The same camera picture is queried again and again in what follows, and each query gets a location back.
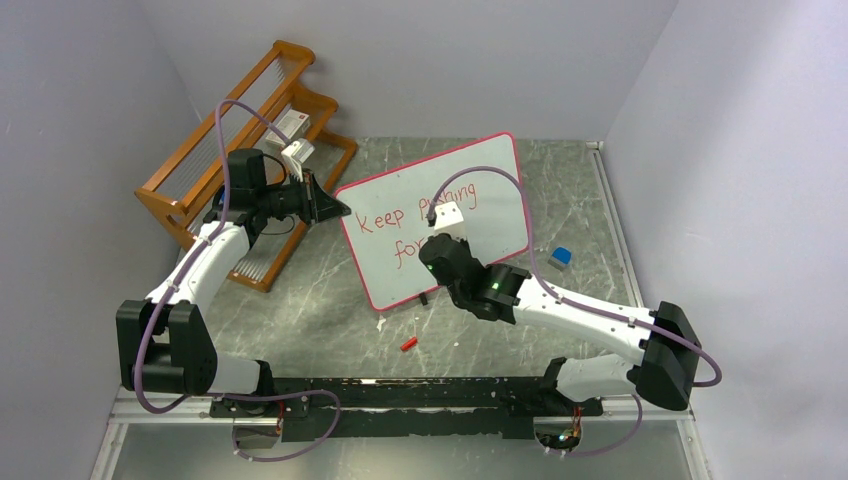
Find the wooden rack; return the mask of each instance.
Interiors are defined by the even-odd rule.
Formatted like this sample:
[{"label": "wooden rack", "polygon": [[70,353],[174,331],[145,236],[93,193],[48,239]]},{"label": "wooden rack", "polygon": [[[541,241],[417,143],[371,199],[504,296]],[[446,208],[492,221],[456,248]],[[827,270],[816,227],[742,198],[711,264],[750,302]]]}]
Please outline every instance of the wooden rack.
[{"label": "wooden rack", "polygon": [[[312,50],[277,41],[227,98],[239,99],[254,108],[257,104],[261,105],[256,110],[272,121],[276,121],[287,105],[308,113],[311,126],[304,138],[315,143],[316,147],[325,144],[341,152],[323,185],[325,191],[331,192],[357,146],[352,139],[336,135],[326,128],[327,121],[338,109],[338,103],[300,83],[300,75],[314,61]],[[267,129],[241,109],[231,110],[230,105],[222,108],[222,123],[228,150],[259,148],[257,142],[263,140]],[[185,250],[194,243],[201,214],[209,208],[212,196],[223,183],[215,135],[215,118],[214,114],[210,114],[150,180],[135,191],[141,203]],[[281,180],[282,174],[274,181]],[[230,272],[229,278],[262,292],[270,290],[306,234],[307,226],[298,223],[271,261],[266,259],[260,267],[242,269],[249,273]]]}]

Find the red whiteboard frame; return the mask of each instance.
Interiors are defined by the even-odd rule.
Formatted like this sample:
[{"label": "red whiteboard frame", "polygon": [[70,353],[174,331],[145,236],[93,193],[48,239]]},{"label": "red whiteboard frame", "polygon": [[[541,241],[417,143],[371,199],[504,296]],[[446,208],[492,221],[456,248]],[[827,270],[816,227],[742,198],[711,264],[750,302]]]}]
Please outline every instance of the red whiteboard frame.
[{"label": "red whiteboard frame", "polygon": [[[460,145],[458,147],[451,148],[450,150],[445,150],[444,152],[440,152],[440,153],[437,153],[435,155],[431,155],[429,157],[422,158],[421,160],[416,160],[412,163],[408,163],[406,165],[401,165],[401,166],[393,168],[391,170],[387,170],[385,172],[378,173],[376,175],[372,175],[372,176],[367,177],[367,178],[363,178],[362,180],[357,180],[353,183],[349,183],[347,185],[340,187],[338,190],[336,190],[336,192],[333,194],[333,196],[338,197],[339,193],[341,193],[341,192],[343,192],[343,191],[345,191],[349,188],[353,188],[353,187],[362,185],[363,183],[367,183],[367,182],[370,182],[371,180],[375,180],[375,179],[378,179],[380,177],[384,177],[386,175],[399,172],[399,171],[407,169],[409,167],[414,167],[414,166],[416,166],[420,163],[424,163],[428,160],[433,160],[433,159],[442,157],[442,156],[447,155],[449,153],[453,153],[453,152],[456,152],[458,150],[462,150],[464,148],[468,148],[468,147],[477,145],[478,143],[483,143],[485,141],[491,140],[491,139],[496,138],[496,137],[500,137],[502,135],[508,136],[510,141],[512,142],[512,151],[513,151],[513,156],[515,157],[515,171],[518,172],[518,179],[517,180],[518,180],[519,185],[524,187],[524,181],[521,179],[521,165],[520,165],[520,162],[518,161],[518,148],[515,145],[515,137],[513,137],[512,134],[509,133],[509,132],[499,132],[499,133],[496,133],[494,135],[489,135],[488,137],[484,137],[484,138],[481,138],[479,140],[475,140],[473,142],[466,143],[465,145]],[[524,203],[524,198],[521,199],[521,203],[522,203],[523,206],[528,207]],[[341,225],[342,225],[342,231],[344,231],[344,234],[345,234],[345,241],[347,241],[347,246],[348,246],[348,248],[350,248],[350,254],[353,256],[353,263],[356,265],[356,273],[359,275],[359,281],[362,282],[362,288],[365,289],[365,297],[368,299],[368,304],[371,305],[372,309],[374,309],[378,312],[385,312],[386,310],[391,310],[392,308],[395,308],[398,305],[404,304],[404,303],[406,303],[410,300],[414,300],[414,299],[418,298],[418,295],[420,295],[420,293],[416,294],[416,295],[412,295],[411,297],[407,297],[407,298],[400,300],[398,302],[395,302],[395,303],[393,303],[393,304],[391,304],[391,305],[389,305],[385,308],[377,308],[376,306],[374,306],[374,302],[371,301],[371,293],[368,291],[368,285],[365,283],[365,278],[362,276],[362,269],[359,268],[359,260],[357,260],[357,258],[356,258],[356,252],[354,251],[353,244],[350,241],[350,234],[348,234],[347,227],[345,227],[345,224],[344,224],[344,220],[340,218],[339,223],[341,223]],[[491,263],[502,262],[504,260],[515,257],[516,255],[521,255],[522,253],[527,251],[527,248],[530,246],[529,244],[530,244],[530,235],[527,236],[527,245],[525,245],[524,248],[522,248],[521,250],[518,250],[515,253],[511,253],[511,254],[509,254],[509,255],[501,258],[501,259],[495,260],[494,262],[491,262]],[[433,287],[429,290],[425,290],[424,292],[421,292],[421,293],[431,293],[431,292],[438,290],[439,288],[440,288],[440,286],[436,285],[435,287]]]}]

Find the red handwritten text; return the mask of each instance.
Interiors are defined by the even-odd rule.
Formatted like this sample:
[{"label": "red handwritten text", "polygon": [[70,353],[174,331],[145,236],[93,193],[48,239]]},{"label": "red handwritten text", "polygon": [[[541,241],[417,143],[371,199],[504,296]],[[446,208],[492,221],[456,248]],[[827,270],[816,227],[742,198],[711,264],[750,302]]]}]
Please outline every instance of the red handwritten text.
[{"label": "red handwritten text", "polygon": [[374,233],[374,230],[371,230],[372,225],[374,228],[379,229],[389,226],[401,228],[401,219],[403,219],[403,210],[386,212],[384,215],[378,215],[375,217],[373,221],[368,221],[368,215],[363,215],[362,218],[360,218],[359,212],[356,213],[356,222],[359,224],[359,231],[361,233]]},{"label": "red handwritten text", "polygon": [[[468,209],[474,210],[477,208],[477,189],[474,187],[473,183],[469,183],[467,187],[462,187],[458,190],[448,191],[445,190],[439,195],[439,198],[436,200],[436,205],[441,205],[447,202],[457,202],[466,204],[472,203]],[[421,220],[427,218],[427,211],[430,209],[430,203],[432,202],[432,197],[421,197],[418,200],[418,213],[421,216]]]},{"label": "red handwritten text", "polygon": [[403,240],[395,242],[395,257],[398,259],[398,270],[403,267],[403,257],[415,257],[418,250],[421,250],[421,245],[424,245],[426,240],[427,238],[425,237],[412,243],[405,243]]}]

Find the white box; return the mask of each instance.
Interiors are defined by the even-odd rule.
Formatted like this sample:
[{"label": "white box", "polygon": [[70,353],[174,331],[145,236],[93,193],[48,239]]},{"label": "white box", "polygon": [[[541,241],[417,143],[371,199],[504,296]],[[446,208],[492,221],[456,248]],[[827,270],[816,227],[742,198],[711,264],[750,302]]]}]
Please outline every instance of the white box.
[{"label": "white box", "polygon": [[[289,140],[297,140],[306,135],[311,123],[309,122],[309,114],[289,108],[275,125]],[[286,147],[285,142],[274,132],[269,132],[265,136],[265,142],[278,148]]]},{"label": "white box", "polygon": [[289,173],[303,181],[303,162],[312,155],[315,147],[305,138],[292,140],[288,147],[283,149],[283,162]]}]

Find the wooden shelf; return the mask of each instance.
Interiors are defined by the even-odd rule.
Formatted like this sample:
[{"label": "wooden shelf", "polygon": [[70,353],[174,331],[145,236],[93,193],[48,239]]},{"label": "wooden shelf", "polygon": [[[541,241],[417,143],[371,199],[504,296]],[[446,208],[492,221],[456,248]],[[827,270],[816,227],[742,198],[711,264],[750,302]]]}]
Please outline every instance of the wooden shelf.
[{"label": "wooden shelf", "polygon": [[[257,95],[264,97],[257,111],[268,119],[276,119],[287,105],[308,113],[311,126],[304,138],[310,142],[322,141],[344,151],[329,178],[324,181],[324,188],[331,191],[356,152],[356,142],[326,130],[327,122],[339,108],[338,102],[309,90],[300,82],[300,75],[314,61],[315,54],[308,48],[277,41],[227,98],[243,99],[248,94],[255,101]],[[230,107],[230,105],[223,107],[222,115]],[[185,250],[191,248],[195,240],[190,230],[192,223],[223,184],[221,158],[217,155],[217,147],[212,145],[217,145],[217,141],[214,140],[214,127],[213,112],[164,162],[162,167],[135,192],[142,204]],[[228,151],[256,145],[263,141],[266,131],[267,127],[259,119],[251,116],[229,142]],[[180,185],[189,182],[190,186],[186,190],[181,190],[181,192],[185,191],[185,194],[168,195],[159,191],[164,190],[163,185],[169,180]],[[230,278],[267,292],[297,244],[303,239],[306,230],[305,225],[298,225],[295,228],[271,267],[262,274],[261,278],[251,278],[235,273],[231,274]]]}]

